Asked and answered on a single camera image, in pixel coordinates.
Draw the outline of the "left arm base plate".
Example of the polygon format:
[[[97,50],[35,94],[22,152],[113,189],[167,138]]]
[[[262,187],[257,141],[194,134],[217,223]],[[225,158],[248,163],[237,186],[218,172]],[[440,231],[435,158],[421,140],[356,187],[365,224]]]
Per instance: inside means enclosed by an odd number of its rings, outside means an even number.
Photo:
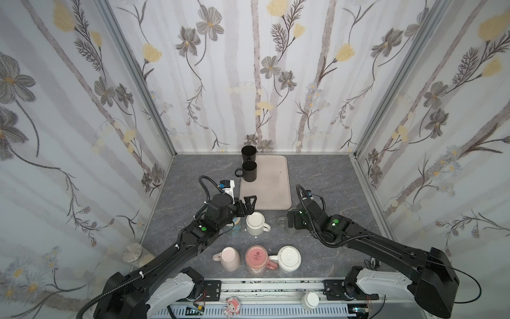
[[[203,282],[202,301],[219,302],[222,282],[220,280],[205,280]]]

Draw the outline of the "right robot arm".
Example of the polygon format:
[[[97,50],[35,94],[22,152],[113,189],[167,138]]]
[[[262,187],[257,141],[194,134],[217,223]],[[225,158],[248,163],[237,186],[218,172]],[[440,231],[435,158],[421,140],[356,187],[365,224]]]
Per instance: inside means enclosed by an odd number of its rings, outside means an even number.
[[[288,211],[288,226],[306,229],[330,249],[346,247],[362,252],[394,268],[410,280],[404,291],[426,312],[450,318],[460,285],[458,273],[445,252],[435,247],[429,251],[409,247],[377,235],[352,219],[326,213],[324,201],[317,203],[315,194],[296,186],[300,201]]]

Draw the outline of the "grey ceramic mug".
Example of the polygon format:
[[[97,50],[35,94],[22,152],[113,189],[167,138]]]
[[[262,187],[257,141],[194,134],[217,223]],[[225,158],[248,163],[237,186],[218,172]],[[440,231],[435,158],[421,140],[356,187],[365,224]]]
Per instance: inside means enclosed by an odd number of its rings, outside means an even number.
[[[297,230],[290,224],[290,218],[294,217],[296,210],[294,208],[289,209],[284,216],[281,216],[277,220],[277,226],[283,227],[287,234],[293,235],[297,233]]]

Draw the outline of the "white round knob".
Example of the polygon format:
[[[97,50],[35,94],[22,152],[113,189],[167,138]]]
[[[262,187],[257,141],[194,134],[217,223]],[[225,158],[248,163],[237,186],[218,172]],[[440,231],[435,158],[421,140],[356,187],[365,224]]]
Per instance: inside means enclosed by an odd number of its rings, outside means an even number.
[[[320,298],[315,292],[306,292],[301,298],[301,306],[306,311],[316,309],[320,304]]]

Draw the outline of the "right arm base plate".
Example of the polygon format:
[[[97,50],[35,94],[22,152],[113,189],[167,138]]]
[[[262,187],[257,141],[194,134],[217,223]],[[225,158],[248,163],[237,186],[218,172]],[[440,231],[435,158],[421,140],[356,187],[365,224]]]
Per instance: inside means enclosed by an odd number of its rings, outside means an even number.
[[[343,279],[325,279],[323,281],[323,295],[329,301],[349,301],[351,297],[347,294]]]

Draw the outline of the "light pink mug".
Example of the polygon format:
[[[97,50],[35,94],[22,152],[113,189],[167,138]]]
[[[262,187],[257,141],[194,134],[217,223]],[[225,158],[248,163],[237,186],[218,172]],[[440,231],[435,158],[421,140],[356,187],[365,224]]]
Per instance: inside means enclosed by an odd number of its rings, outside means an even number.
[[[220,253],[213,255],[212,260],[219,262],[228,272],[236,271],[240,267],[239,252],[233,247],[225,247]]]

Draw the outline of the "cream white mug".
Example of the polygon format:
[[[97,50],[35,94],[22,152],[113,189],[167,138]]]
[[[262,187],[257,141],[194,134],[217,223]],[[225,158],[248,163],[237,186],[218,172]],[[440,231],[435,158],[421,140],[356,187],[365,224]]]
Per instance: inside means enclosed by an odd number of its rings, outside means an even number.
[[[259,236],[265,232],[270,232],[272,229],[260,212],[254,212],[246,217],[246,228],[252,236]]]

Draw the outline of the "dark pink mug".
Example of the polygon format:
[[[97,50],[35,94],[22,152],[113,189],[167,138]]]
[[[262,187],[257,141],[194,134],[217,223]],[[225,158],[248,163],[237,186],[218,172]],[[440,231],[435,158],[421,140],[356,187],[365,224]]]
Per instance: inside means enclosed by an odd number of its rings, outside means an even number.
[[[260,245],[254,245],[248,249],[245,261],[248,270],[253,275],[263,274],[266,270],[278,269],[278,265],[270,259],[267,250]]]

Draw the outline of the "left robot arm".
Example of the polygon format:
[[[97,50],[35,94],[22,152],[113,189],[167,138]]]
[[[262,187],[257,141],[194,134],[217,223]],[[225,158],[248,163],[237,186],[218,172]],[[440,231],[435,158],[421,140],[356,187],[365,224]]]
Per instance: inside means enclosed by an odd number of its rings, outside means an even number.
[[[220,231],[234,222],[237,217],[254,213],[257,197],[244,199],[229,195],[222,187],[215,185],[218,194],[211,196],[205,175],[199,177],[206,200],[193,216],[190,224],[179,231],[177,240],[169,248],[146,265],[127,275],[117,272],[106,282],[102,294],[87,302],[77,313],[83,318],[86,312],[96,307],[94,318],[149,318],[160,308],[168,306],[170,289],[162,288],[164,282],[171,283],[170,275],[187,261],[202,253],[219,237]]]

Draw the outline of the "white ribbed mug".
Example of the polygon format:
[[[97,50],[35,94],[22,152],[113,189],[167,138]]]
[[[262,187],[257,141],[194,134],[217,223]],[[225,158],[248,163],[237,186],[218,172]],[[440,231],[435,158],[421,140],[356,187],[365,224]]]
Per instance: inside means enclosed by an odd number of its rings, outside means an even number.
[[[301,265],[301,254],[297,248],[292,246],[282,247],[277,255],[269,256],[269,259],[278,265],[284,272],[294,272]]]

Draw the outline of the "beige rectangular tray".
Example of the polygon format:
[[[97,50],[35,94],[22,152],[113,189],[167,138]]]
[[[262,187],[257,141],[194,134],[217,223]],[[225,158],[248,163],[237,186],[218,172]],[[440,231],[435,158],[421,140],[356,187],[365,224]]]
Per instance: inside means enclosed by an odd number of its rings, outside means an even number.
[[[292,207],[288,161],[285,156],[256,157],[257,178],[254,182],[241,179],[240,197],[255,195],[256,211],[286,211]]]

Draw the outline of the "blue butterfly mug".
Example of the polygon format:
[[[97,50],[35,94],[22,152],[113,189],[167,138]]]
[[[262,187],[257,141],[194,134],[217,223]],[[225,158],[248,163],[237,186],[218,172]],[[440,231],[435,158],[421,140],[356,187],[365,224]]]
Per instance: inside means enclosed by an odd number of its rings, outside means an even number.
[[[232,221],[232,223],[229,223],[225,226],[225,231],[227,232],[227,235],[234,235],[238,233],[241,229],[241,218],[235,217]]]

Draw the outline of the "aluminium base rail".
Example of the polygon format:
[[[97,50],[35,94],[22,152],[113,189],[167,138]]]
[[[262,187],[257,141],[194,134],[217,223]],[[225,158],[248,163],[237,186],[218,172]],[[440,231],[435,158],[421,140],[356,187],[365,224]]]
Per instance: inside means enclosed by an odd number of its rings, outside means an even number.
[[[349,301],[329,301],[323,295],[325,279],[213,279],[222,282],[220,300],[206,303],[201,275],[181,272],[170,279],[162,288],[170,289],[171,303],[149,318],[227,318],[224,309],[230,297],[241,304],[240,314],[232,318],[368,318],[371,308],[382,302],[381,296],[363,292]],[[306,292],[318,294],[316,309],[301,306]]]

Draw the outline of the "black and white mug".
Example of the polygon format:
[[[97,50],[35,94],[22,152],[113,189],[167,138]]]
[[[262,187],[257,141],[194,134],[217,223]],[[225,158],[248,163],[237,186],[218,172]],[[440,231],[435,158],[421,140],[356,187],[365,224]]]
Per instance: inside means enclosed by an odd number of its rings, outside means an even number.
[[[244,146],[241,149],[241,155],[243,158],[243,162],[248,162],[248,161],[255,162],[256,154],[257,154],[257,148],[255,146],[248,145],[248,146]]]

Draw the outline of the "pink toy figure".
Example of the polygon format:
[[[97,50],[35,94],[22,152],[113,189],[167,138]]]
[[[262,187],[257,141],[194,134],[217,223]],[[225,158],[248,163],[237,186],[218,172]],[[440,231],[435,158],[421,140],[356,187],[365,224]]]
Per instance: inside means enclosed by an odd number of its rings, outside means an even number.
[[[239,299],[236,297],[230,297],[226,300],[226,308],[224,309],[224,315],[227,318],[232,318],[240,314],[241,304]]]

